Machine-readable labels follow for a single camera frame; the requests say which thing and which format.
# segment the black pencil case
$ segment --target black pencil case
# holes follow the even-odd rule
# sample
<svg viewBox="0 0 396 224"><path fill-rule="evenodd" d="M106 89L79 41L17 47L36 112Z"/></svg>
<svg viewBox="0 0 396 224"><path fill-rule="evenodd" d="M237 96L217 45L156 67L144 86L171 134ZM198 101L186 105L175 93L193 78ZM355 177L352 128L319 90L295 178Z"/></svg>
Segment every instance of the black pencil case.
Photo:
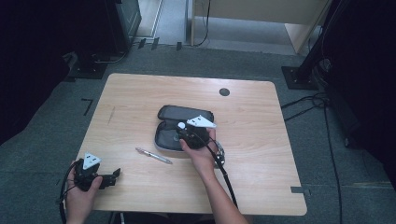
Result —
<svg viewBox="0 0 396 224"><path fill-rule="evenodd" d="M187 119L194 119L200 115L211 122L215 119L213 113L207 110L178 105L164 105L157 116L162 122L158 125L155 132L155 147L159 150L183 151L178 141L177 125L180 122L186 122Z"/></svg>

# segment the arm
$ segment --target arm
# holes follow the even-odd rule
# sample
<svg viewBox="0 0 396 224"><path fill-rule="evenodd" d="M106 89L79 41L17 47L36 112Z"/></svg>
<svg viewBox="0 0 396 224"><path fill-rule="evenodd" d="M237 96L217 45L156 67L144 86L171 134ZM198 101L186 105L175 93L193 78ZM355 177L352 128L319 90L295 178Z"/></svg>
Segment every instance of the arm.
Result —
<svg viewBox="0 0 396 224"><path fill-rule="evenodd" d="M92 181L88 191L83 191L75 186L75 168L67 177L67 186L70 189L66 195L67 224L82 224L90 214L96 192L102 183L102 177L98 176Z"/></svg>
<svg viewBox="0 0 396 224"><path fill-rule="evenodd" d="M208 129L208 131L210 137L216 139L215 130ZM217 180L214 172L215 162L209 150L206 147L198 150L190 149L184 140L180 140L180 144L183 150L191 157L192 164L204 182L216 223L248 223ZM209 147L215 153L218 150L216 144L212 141L209 143Z"/></svg>

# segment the table top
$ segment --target table top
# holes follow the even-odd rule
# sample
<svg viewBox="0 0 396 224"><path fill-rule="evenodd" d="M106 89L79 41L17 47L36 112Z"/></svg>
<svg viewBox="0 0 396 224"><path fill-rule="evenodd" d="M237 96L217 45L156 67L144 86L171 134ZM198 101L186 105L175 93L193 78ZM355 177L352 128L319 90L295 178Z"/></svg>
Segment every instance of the table top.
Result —
<svg viewBox="0 0 396 224"><path fill-rule="evenodd" d="M219 94L226 88L228 96ZM302 216L304 195L272 82L112 74L86 133L85 152L102 159L98 174L121 168L116 186L99 190L96 210L210 214L205 187L184 152L154 146L158 111L180 105L212 111L239 209L245 215ZM165 156L166 164L135 148ZM220 170L219 182L228 192Z"/></svg>

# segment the silver pen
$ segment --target silver pen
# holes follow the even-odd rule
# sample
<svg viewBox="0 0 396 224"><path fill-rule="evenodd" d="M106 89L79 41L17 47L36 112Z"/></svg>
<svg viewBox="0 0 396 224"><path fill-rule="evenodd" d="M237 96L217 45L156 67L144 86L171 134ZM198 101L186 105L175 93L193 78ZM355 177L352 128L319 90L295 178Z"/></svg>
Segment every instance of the silver pen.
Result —
<svg viewBox="0 0 396 224"><path fill-rule="evenodd" d="M154 159L156 159L156 160L163 161L163 162L168 163L168 164L172 164L172 162L169 161L168 159L166 159L166 158L164 158L164 157L162 157L162 156L156 155L156 154L154 154L154 153L152 153L152 152L146 151L145 149L143 149L143 148L141 148L141 147L136 147L135 149L136 149L139 153L146 154L146 156L152 157L152 158L154 158Z"/></svg>

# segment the hand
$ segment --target hand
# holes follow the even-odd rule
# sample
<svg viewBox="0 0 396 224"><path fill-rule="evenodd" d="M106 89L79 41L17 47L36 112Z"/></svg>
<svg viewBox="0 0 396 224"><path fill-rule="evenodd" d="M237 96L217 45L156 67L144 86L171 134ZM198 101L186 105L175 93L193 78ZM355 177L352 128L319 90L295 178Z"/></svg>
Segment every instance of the hand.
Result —
<svg viewBox="0 0 396 224"><path fill-rule="evenodd" d="M79 189L74 184L75 168L70 171L67 177L67 185L70 189L66 195L67 223L84 223L90 214L96 192L102 183L103 178L97 176L88 191Z"/></svg>
<svg viewBox="0 0 396 224"><path fill-rule="evenodd" d="M211 139L208 146L216 154L218 153L218 147L216 143L212 141L212 139L216 140L216 130L206 130L208 131ZM215 160L213 159L212 154L206 147L202 147L200 149L191 149L183 139L180 139L180 145L181 148L191 157L192 164L194 165L200 176L214 174Z"/></svg>

